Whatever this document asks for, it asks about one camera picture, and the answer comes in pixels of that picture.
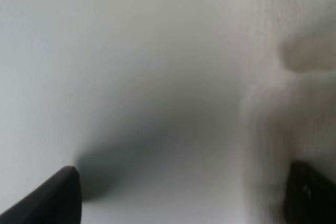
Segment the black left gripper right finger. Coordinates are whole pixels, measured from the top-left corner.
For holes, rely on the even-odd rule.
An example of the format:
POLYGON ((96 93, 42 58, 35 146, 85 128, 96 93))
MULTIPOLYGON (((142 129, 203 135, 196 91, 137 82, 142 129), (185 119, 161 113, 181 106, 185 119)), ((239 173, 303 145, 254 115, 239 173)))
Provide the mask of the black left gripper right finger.
POLYGON ((335 223, 335 183, 308 163, 291 164, 283 203, 286 223, 335 223))

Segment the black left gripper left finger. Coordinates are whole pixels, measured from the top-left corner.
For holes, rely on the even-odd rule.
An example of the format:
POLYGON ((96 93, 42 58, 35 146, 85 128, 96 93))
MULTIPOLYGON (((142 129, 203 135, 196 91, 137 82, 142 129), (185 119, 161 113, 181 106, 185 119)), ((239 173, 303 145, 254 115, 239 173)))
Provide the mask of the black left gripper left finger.
POLYGON ((65 166, 1 214, 1 223, 81 223, 79 172, 65 166))

